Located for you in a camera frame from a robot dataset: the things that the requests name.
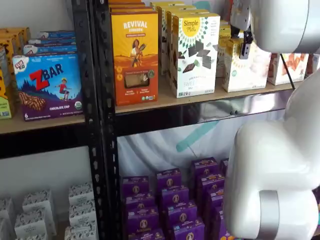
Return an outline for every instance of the chocolate image on box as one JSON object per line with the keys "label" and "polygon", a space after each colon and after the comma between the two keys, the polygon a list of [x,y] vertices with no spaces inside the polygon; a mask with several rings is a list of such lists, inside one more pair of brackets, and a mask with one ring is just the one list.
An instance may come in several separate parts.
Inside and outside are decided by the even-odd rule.
{"label": "chocolate image on box", "polygon": [[202,57],[202,66],[211,69],[211,57],[210,56],[203,56]]}
{"label": "chocolate image on box", "polygon": [[197,52],[199,52],[199,51],[201,51],[203,49],[204,49],[204,44],[202,42],[196,40],[195,41],[195,50]]}
{"label": "chocolate image on box", "polygon": [[202,49],[198,52],[198,54],[196,55],[197,57],[203,57],[203,56],[207,56],[208,53],[210,53],[210,50],[206,50],[206,49]]}
{"label": "chocolate image on box", "polygon": [[195,64],[194,63],[191,63],[191,64],[188,64],[187,66],[186,66],[186,68],[183,70],[183,74],[184,73],[187,73],[187,72],[190,72],[190,71],[192,71],[194,68],[195,68]]}

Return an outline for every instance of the purple box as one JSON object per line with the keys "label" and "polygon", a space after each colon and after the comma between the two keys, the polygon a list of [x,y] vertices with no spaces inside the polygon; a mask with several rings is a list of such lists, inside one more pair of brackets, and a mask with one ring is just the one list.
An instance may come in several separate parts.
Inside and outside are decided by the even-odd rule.
{"label": "purple box", "polygon": [[172,186],[162,189],[161,192],[161,206],[169,207],[176,205],[180,202],[189,201],[189,189],[184,186]]}
{"label": "purple box", "polygon": [[170,188],[172,186],[180,186],[181,182],[182,179],[179,168],[161,171],[156,175],[157,193],[161,192],[162,189]]}
{"label": "purple box", "polygon": [[122,180],[123,197],[149,192],[148,176],[127,176]]}
{"label": "purple box", "polygon": [[155,205],[155,196],[150,192],[127,196],[125,199],[125,207],[127,211],[131,209],[154,207]]}
{"label": "purple box", "polygon": [[129,237],[150,232],[159,227],[158,208],[145,207],[128,211],[126,230]]}
{"label": "purple box", "polygon": [[129,237],[129,240],[165,240],[165,235],[161,228]]}
{"label": "purple box", "polygon": [[201,217],[173,226],[172,240],[204,240],[205,224]]}
{"label": "purple box", "polygon": [[201,214],[203,210],[203,205],[205,204],[205,195],[207,190],[223,188],[225,184],[225,176],[221,173],[203,175],[198,178],[197,194],[196,194],[196,204],[198,206],[198,211]]}

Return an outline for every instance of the purple snack box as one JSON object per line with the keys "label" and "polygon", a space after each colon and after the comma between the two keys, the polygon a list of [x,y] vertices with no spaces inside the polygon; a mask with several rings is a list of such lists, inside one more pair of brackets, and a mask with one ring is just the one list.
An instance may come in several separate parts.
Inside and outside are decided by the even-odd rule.
{"label": "purple snack box", "polygon": [[170,188],[172,186],[180,186],[181,182],[182,179],[179,168],[161,171],[156,175],[157,193],[161,192],[162,189]]}
{"label": "purple snack box", "polygon": [[161,228],[129,237],[129,240],[165,240],[165,235]]}
{"label": "purple snack box", "polygon": [[132,196],[127,196],[125,199],[126,210],[143,209],[155,206],[155,196],[148,193],[138,193]]}
{"label": "purple snack box", "polygon": [[158,208],[145,207],[128,211],[126,230],[129,237],[150,232],[159,227]]}
{"label": "purple snack box", "polygon": [[205,224],[201,217],[173,226],[172,240],[204,240]]}
{"label": "purple snack box", "polygon": [[148,176],[127,176],[122,180],[123,197],[149,192]]}
{"label": "purple snack box", "polygon": [[189,189],[184,186],[172,186],[162,189],[161,206],[163,208],[189,201]]}

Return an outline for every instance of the white small box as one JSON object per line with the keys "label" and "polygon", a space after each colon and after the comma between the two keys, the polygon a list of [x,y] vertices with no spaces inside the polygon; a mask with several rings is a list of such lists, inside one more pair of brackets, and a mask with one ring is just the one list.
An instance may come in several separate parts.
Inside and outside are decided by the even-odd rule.
{"label": "white small box", "polygon": [[22,203],[23,211],[34,211],[39,208],[45,209],[48,230],[52,235],[57,235],[56,215],[54,211],[54,200],[50,190],[28,193]]}
{"label": "white small box", "polygon": [[46,224],[46,210],[44,208],[18,214],[14,230],[17,238],[26,238],[35,235],[48,235]]}
{"label": "white small box", "polygon": [[97,221],[95,202],[89,200],[82,204],[71,205],[69,209],[69,221],[71,227]]}
{"label": "white small box", "polygon": [[11,238],[16,238],[14,229],[16,222],[16,213],[14,203],[11,198],[0,199],[0,218],[5,219]]}
{"label": "white small box", "polygon": [[82,204],[94,199],[95,197],[92,182],[86,182],[80,185],[73,185],[69,188],[70,205]]}

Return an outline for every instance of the cracker box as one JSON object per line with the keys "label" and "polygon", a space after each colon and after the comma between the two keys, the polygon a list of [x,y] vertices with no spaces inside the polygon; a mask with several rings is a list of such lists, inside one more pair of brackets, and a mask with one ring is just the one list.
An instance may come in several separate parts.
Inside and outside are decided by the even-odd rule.
{"label": "cracker box", "polygon": [[143,209],[155,206],[155,196],[151,193],[138,193],[127,196],[125,199],[125,208],[127,211],[131,209]]}
{"label": "cracker box", "polygon": [[161,192],[161,205],[163,207],[169,207],[176,205],[180,202],[189,201],[189,189],[184,186],[171,186],[169,188],[162,189]]}
{"label": "cracker box", "polygon": [[59,38],[74,38],[76,36],[74,31],[40,31],[37,34],[38,39],[59,39]]}
{"label": "cracker box", "polygon": [[23,48],[24,55],[55,53],[55,52],[76,52],[76,51],[77,51],[77,46],[75,42],[28,44],[28,45],[25,45]]}
{"label": "cracker box", "polygon": [[156,191],[160,193],[162,189],[172,186],[180,186],[182,183],[181,172],[179,168],[172,168],[161,171],[156,174]]}
{"label": "cracker box", "polygon": [[46,210],[44,208],[18,214],[14,230],[17,238],[31,237],[35,235],[47,235]]}
{"label": "cracker box", "polygon": [[247,59],[240,59],[242,38],[226,42],[224,55],[225,78],[222,86],[229,92],[261,89],[267,84],[271,53],[260,49],[253,41]]}
{"label": "cracker box", "polygon": [[122,179],[123,197],[149,192],[148,176],[126,176]]}
{"label": "cracker box", "polygon": [[57,218],[51,190],[28,193],[24,196],[22,209],[24,212],[44,209],[48,230],[52,235],[57,235]]}
{"label": "cracker box", "polygon": [[158,14],[111,13],[116,104],[158,99]]}
{"label": "cracker box", "polygon": [[83,225],[87,222],[97,221],[96,206],[93,200],[69,207],[70,226]]}
{"label": "cracker box", "polygon": [[167,76],[166,79],[168,80],[169,84],[172,83],[171,81],[171,59],[173,58],[173,51],[172,51],[172,35],[173,35],[173,17],[176,14],[182,14],[182,13],[188,13],[188,14],[206,14],[209,13],[206,9],[184,9],[184,10],[171,10],[170,8],[167,8],[165,11],[165,17],[166,17],[166,63],[167,63]]}
{"label": "cracker box", "polygon": [[159,227],[158,208],[136,208],[128,212],[126,230],[129,237],[150,232]]}
{"label": "cracker box", "polygon": [[173,226],[172,240],[204,240],[205,225],[200,217]]}
{"label": "cracker box", "polygon": [[94,199],[95,197],[92,182],[73,185],[69,188],[70,205],[83,204]]}
{"label": "cracker box", "polygon": [[[289,70],[293,82],[303,81],[307,70],[309,54],[304,53],[284,53],[283,58]],[[274,53],[271,57],[271,63],[268,74],[268,81],[273,85],[290,83],[285,65],[282,62],[280,54]]]}
{"label": "cracker box", "polygon": [[193,5],[176,5],[176,6],[156,6],[158,12],[158,43],[159,45],[159,72],[161,75],[166,75],[168,71],[167,62],[167,16],[166,11],[168,10],[195,10],[197,9]]}
{"label": "cracker box", "polygon": [[177,98],[215,91],[219,26],[215,13],[173,17],[171,89]]}
{"label": "cracker box", "polygon": [[15,113],[14,91],[6,49],[0,46],[0,120],[10,119]]}
{"label": "cracker box", "polygon": [[129,240],[165,240],[165,235],[161,228],[129,237]]}
{"label": "cracker box", "polygon": [[13,66],[25,121],[83,112],[75,52],[15,56]]}
{"label": "cracker box", "polygon": [[14,203],[11,198],[0,199],[0,219],[5,220],[10,237],[15,238],[16,233],[14,227],[16,222],[16,213]]}

